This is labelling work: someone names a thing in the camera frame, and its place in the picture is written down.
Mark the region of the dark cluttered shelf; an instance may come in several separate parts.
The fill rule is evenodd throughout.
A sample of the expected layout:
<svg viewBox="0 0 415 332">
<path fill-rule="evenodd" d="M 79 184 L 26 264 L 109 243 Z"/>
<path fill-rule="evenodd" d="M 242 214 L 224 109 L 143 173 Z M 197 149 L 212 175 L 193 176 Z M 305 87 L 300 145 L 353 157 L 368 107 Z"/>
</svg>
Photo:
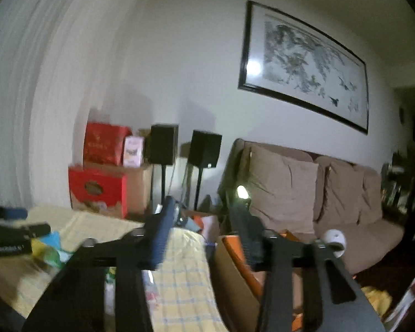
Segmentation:
<svg viewBox="0 0 415 332">
<path fill-rule="evenodd" d="M 382 167 L 382 215 L 415 238 L 415 142 L 405 152 L 395 151 Z"/>
</svg>

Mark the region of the right black speaker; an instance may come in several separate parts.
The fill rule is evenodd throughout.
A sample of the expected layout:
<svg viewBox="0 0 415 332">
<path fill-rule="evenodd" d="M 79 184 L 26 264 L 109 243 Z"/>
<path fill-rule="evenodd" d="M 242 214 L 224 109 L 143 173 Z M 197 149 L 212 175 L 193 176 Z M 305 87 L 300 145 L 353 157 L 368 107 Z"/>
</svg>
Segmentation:
<svg viewBox="0 0 415 332">
<path fill-rule="evenodd" d="M 193 130 L 188 163 L 202 169 L 215 168 L 219 159 L 222 136 Z"/>
</svg>

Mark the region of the red chocolate collection box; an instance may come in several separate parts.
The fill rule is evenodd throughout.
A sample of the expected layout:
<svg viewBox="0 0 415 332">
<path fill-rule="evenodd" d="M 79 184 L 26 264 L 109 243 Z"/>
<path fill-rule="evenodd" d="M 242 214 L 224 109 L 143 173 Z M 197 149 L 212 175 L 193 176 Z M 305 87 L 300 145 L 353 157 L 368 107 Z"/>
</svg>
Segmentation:
<svg viewBox="0 0 415 332">
<path fill-rule="evenodd" d="M 125 219 L 127 210 L 126 176 L 83 166 L 68 168 L 71 206 L 108 217 Z"/>
</svg>

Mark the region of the right brown sofa cushion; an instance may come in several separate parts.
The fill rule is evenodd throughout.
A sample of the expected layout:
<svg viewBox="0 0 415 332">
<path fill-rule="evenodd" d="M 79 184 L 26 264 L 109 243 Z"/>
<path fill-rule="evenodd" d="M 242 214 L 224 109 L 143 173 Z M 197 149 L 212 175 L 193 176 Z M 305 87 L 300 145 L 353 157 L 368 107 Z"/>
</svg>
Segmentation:
<svg viewBox="0 0 415 332">
<path fill-rule="evenodd" d="M 375 223 L 382 218 L 381 183 L 382 179 L 378 172 L 372 169 L 364 172 L 358 220 L 360 225 Z"/>
</svg>

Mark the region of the brown sofa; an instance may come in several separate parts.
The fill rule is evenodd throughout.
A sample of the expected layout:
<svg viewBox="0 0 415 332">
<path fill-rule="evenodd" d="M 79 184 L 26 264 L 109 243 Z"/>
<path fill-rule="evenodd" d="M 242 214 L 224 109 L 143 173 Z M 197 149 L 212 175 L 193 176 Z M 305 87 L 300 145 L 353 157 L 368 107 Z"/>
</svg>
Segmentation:
<svg viewBox="0 0 415 332">
<path fill-rule="evenodd" d="M 285 157 L 294 158 L 295 160 L 318 164 L 316 201 L 313 215 L 314 233 L 311 235 L 300 233 L 292 234 L 301 241 L 311 241 L 315 238 L 321 238 L 321 236 L 329 229 L 339 229 L 342 231 L 344 236 L 346 236 L 347 243 L 343 261 L 351 274 L 357 274 L 373 267 L 402 241 L 404 228 L 389 222 L 383 218 L 383 215 L 380 220 L 367 225 L 360 225 L 358 221 L 355 224 L 319 225 L 318 219 L 320 218 L 324 199 L 326 167 L 331 162 L 337 162 L 346 166 L 353 166 L 356 171 L 360 171 L 363 174 L 366 170 L 372 168 L 329 157 L 327 155 L 315 154 L 309 151 L 236 139 L 232 145 L 232 150 L 225 165 L 225 171 L 219 186 L 219 194 L 226 200 L 228 205 L 233 205 L 237 200 L 238 187 L 242 186 L 247 191 L 246 181 L 249 170 L 250 149 L 253 146 L 266 148 L 269 151 Z M 246 199 L 246 206 L 249 210 L 250 203 L 251 198 L 249 194 Z"/>
</svg>

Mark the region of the left brown sofa cushion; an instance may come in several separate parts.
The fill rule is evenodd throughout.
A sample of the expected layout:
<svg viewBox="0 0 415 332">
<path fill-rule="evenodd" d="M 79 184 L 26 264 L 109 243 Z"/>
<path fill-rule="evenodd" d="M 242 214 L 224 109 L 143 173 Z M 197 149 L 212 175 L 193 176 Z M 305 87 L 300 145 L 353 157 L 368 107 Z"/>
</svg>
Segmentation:
<svg viewBox="0 0 415 332">
<path fill-rule="evenodd" d="M 317 176 L 318 164 L 253 146 L 246 181 L 251 214 L 267 229 L 313 234 Z"/>
</svg>

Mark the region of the left black speaker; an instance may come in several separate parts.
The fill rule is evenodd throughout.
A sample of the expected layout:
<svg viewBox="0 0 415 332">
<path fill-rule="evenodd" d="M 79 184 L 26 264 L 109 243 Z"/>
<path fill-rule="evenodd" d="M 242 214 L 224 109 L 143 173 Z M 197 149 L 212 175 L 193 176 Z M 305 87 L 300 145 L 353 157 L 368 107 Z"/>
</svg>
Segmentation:
<svg viewBox="0 0 415 332">
<path fill-rule="evenodd" d="M 174 165 L 178 155 L 178 125 L 152 125 L 148 145 L 150 164 Z"/>
</svg>

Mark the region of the brown cardboard box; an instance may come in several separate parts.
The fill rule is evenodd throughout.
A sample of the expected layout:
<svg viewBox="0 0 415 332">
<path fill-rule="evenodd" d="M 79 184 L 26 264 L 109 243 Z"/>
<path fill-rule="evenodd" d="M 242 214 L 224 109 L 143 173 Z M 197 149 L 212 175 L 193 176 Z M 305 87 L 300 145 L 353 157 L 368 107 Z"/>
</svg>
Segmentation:
<svg viewBox="0 0 415 332">
<path fill-rule="evenodd" d="M 138 168 L 84 162 L 84 167 L 111 173 L 123 173 L 126 177 L 126 200 L 129 214 L 144 214 L 151 201 L 152 166 Z"/>
</svg>

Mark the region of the white curtain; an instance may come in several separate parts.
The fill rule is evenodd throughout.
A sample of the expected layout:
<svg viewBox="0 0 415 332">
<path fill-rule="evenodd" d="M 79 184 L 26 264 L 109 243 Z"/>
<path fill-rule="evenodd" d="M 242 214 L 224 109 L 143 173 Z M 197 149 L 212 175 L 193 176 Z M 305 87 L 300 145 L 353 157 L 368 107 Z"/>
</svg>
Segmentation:
<svg viewBox="0 0 415 332">
<path fill-rule="evenodd" d="M 69 205 L 91 112 L 118 98 L 147 0 L 0 0 L 0 205 Z"/>
</svg>

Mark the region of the black speaker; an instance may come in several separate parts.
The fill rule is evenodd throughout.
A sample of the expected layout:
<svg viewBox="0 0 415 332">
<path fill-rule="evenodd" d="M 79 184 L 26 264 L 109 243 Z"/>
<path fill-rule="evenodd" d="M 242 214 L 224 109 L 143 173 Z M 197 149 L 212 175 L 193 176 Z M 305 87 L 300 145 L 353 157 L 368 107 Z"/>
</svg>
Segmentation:
<svg viewBox="0 0 415 332">
<path fill-rule="evenodd" d="M 202 169 L 215 168 L 219 159 L 222 136 L 193 130 L 188 163 Z"/>
<path fill-rule="evenodd" d="M 148 145 L 150 164 L 174 165 L 178 155 L 178 125 L 152 125 Z"/>
</svg>

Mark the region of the yellow blue plaid bedsheet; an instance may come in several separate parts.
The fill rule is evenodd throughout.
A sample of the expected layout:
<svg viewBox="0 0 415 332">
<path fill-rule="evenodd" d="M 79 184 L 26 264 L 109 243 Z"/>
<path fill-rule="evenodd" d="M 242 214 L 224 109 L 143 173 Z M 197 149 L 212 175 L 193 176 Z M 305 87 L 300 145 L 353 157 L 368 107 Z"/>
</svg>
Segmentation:
<svg viewBox="0 0 415 332">
<path fill-rule="evenodd" d="M 24 222 L 48 223 L 68 252 L 86 238 L 112 241 L 140 226 L 129 220 L 50 206 L 33 207 Z M 155 331 L 225 331 L 201 235 L 174 228 L 164 261 L 152 275 L 158 293 L 151 316 Z M 32 256 L 0 259 L 0 296 L 22 317 L 29 315 L 50 281 L 47 270 Z"/>
</svg>

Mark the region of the framed ink painting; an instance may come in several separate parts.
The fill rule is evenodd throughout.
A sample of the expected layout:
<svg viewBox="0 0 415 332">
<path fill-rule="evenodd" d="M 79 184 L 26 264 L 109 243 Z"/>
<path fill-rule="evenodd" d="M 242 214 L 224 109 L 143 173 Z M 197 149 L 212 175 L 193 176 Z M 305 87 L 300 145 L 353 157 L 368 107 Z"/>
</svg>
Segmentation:
<svg viewBox="0 0 415 332">
<path fill-rule="evenodd" d="M 258 2 L 246 5 L 238 87 L 369 130 L 365 62 L 309 23 Z"/>
</svg>

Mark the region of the orange lined cardboard box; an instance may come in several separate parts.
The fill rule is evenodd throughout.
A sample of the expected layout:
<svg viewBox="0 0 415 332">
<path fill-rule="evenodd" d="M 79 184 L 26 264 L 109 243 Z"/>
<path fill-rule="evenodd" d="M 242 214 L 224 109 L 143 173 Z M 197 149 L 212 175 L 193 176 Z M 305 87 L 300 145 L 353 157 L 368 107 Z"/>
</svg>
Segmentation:
<svg viewBox="0 0 415 332">
<path fill-rule="evenodd" d="M 211 280 L 218 310 L 229 331 L 256 330 L 264 279 L 264 272 L 254 272 L 247 265 L 238 236 L 217 239 Z"/>
</svg>

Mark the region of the white nail lamp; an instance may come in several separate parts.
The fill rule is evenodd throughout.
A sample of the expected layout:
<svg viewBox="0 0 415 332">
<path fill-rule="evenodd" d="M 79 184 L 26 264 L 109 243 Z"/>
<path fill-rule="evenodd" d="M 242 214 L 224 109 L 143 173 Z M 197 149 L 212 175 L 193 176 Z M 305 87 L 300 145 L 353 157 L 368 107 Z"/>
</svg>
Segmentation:
<svg viewBox="0 0 415 332">
<path fill-rule="evenodd" d="M 346 236 L 339 229 L 329 229 L 322 236 L 321 240 L 333 251 L 334 256 L 339 259 L 346 251 Z"/>
</svg>

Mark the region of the brown sofa cushion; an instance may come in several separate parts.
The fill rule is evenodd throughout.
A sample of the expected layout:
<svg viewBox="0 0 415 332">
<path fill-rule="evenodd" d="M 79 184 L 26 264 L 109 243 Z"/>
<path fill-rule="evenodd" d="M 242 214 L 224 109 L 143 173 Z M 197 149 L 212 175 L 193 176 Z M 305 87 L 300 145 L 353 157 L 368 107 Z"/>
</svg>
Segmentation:
<svg viewBox="0 0 415 332">
<path fill-rule="evenodd" d="M 382 218 L 381 183 L 382 179 L 378 172 L 372 169 L 364 172 L 358 220 L 360 225 L 375 223 Z"/>
<path fill-rule="evenodd" d="M 253 146 L 246 181 L 251 214 L 267 229 L 313 234 L 317 176 L 318 164 Z"/>
<path fill-rule="evenodd" d="M 325 169 L 319 225 L 355 224 L 360 214 L 364 174 L 353 166 L 331 162 Z"/>
</svg>

